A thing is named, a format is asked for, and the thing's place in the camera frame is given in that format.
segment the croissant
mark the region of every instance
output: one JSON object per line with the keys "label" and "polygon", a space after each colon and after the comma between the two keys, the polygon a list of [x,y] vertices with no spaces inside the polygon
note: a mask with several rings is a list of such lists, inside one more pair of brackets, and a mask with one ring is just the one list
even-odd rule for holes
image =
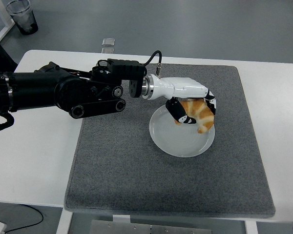
{"label": "croissant", "polygon": [[196,120],[196,124],[199,126],[197,129],[198,133],[205,133],[212,127],[214,124],[214,114],[203,98],[183,100],[180,103],[186,114]]}

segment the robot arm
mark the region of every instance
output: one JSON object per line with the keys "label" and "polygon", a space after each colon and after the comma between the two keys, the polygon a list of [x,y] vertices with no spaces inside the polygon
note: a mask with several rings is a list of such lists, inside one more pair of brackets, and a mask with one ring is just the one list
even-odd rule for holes
{"label": "robot arm", "polygon": [[145,64],[100,60],[90,72],[61,68],[50,62],[33,73],[0,73],[0,116],[7,119],[5,124],[0,124],[0,130],[13,125],[14,119],[9,112],[22,109],[56,105],[73,118],[121,112],[126,106],[125,100],[121,99],[122,80],[129,80],[132,98],[142,96],[153,100],[164,96],[169,99],[166,106],[176,120],[180,112],[185,114],[180,103],[174,105],[178,103],[176,98],[205,98],[215,113],[215,97],[202,84],[190,78],[159,79],[156,75],[147,75],[146,65],[156,53],[160,52],[154,52]]}

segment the white robotic hand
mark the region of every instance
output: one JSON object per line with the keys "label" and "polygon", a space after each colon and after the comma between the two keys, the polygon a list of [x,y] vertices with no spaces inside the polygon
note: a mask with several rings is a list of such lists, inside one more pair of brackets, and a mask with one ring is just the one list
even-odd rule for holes
{"label": "white robotic hand", "polygon": [[[216,112],[215,96],[207,87],[191,78],[168,77],[159,79],[156,75],[148,74],[144,78],[142,90],[143,98],[154,100],[164,96],[171,101],[171,105],[176,103],[176,98],[204,98],[213,114]],[[184,120],[183,123],[193,123],[193,120],[190,121],[189,118],[188,120]]]}

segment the black cable on floor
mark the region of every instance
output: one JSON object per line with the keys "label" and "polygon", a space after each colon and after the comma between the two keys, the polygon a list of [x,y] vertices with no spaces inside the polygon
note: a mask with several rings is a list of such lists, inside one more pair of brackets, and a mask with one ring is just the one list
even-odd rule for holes
{"label": "black cable on floor", "polygon": [[42,221],[43,221],[43,214],[39,211],[39,210],[37,210],[36,208],[34,208],[34,207],[31,207],[31,206],[28,206],[28,205],[23,205],[23,204],[20,204],[21,206],[26,206],[26,207],[29,207],[29,208],[31,208],[31,209],[33,209],[33,210],[35,210],[35,211],[37,211],[40,215],[41,215],[41,217],[42,217],[42,219],[41,219],[41,221],[40,222],[38,222],[38,223],[35,223],[35,224],[32,224],[32,225],[28,225],[28,226],[24,226],[24,227],[20,227],[20,228],[15,228],[15,229],[11,229],[11,230],[8,230],[7,232],[5,232],[5,233],[9,233],[9,232],[12,232],[12,231],[15,231],[15,230],[19,230],[19,229],[23,229],[23,228],[28,228],[28,227],[32,227],[32,226],[35,226],[35,225],[38,225],[38,224],[40,224]]}

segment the gray felt mat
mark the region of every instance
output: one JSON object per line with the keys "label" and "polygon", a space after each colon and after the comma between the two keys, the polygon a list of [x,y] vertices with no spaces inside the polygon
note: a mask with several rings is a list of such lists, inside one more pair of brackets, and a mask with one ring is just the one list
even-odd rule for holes
{"label": "gray felt mat", "polygon": [[[154,65],[149,65],[154,73]],[[275,208],[240,76],[232,66],[163,64],[162,77],[190,77],[217,99],[215,140],[190,158],[161,151],[149,120],[166,99],[130,98],[126,109],[83,120],[65,196],[73,212],[271,217]]]}

